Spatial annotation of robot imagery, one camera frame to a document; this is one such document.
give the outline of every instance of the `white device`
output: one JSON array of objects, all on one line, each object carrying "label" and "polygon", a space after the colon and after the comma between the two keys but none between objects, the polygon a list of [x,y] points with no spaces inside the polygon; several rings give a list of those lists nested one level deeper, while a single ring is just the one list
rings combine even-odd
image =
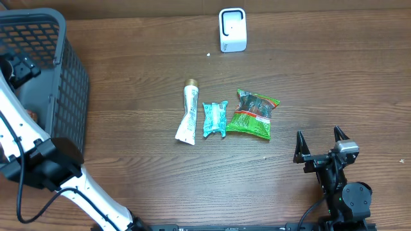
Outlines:
[{"label": "white device", "polygon": [[241,8],[223,9],[219,16],[221,51],[244,51],[247,47],[245,12]]}]

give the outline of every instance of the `gray plastic basket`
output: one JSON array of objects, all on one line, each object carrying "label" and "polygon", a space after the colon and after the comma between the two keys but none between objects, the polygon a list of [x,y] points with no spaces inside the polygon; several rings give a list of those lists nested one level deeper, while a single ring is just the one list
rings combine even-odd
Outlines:
[{"label": "gray plastic basket", "polygon": [[16,91],[23,107],[51,137],[67,137],[83,153],[89,77],[66,38],[63,16],[49,8],[0,12],[0,53],[11,49],[41,69]]}]

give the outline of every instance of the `tube cap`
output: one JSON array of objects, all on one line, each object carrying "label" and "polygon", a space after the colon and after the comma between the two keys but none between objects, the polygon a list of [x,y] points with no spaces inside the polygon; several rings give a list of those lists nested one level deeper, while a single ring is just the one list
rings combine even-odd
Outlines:
[{"label": "tube cap", "polygon": [[197,82],[197,80],[188,79],[188,80],[186,80],[184,83],[185,83],[186,86],[191,85],[191,86],[195,86],[195,87],[198,88],[198,82]]}]

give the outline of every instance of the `plastic packaging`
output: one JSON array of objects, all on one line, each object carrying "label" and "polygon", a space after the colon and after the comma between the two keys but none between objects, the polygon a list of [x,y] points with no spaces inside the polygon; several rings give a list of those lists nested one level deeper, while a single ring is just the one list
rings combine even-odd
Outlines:
[{"label": "plastic packaging", "polygon": [[205,104],[204,113],[204,137],[210,135],[210,133],[221,132],[222,137],[225,137],[225,127],[227,124],[227,118],[225,118],[225,109],[227,108],[228,101],[221,103]]},{"label": "plastic packaging", "polygon": [[195,144],[195,128],[197,123],[198,82],[186,80],[184,87],[184,108],[186,113],[182,118],[175,138],[188,144]]},{"label": "plastic packaging", "polygon": [[227,132],[246,132],[270,139],[271,111],[280,101],[241,89],[238,89],[238,95],[240,104],[227,125]]}]

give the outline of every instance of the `wooden table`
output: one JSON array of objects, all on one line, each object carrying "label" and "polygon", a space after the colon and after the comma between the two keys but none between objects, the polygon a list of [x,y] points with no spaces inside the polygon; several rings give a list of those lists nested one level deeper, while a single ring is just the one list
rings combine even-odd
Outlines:
[{"label": "wooden table", "polygon": [[[217,17],[67,23],[90,75],[85,165],[94,179],[149,224],[296,222],[321,195],[315,174],[292,162],[295,134],[302,130],[311,152],[325,153],[338,124],[360,146],[347,179],[374,191],[368,222],[410,230],[411,10],[247,20],[247,50],[231,54],[219,50]],[[195,146],[174,139],[188,78],[200,83]],[[202,138],[201,103],[228,100],[230,121],[237,88],[281,100],[271,141],[240,133]],[[60,198],[37,222],[21,225],[17,184],[0,180],[1,230],[89,230],[94,223]],[[24,217],[52,194],[24,188]],[[326,213],[323,205],[308,220]]]}]

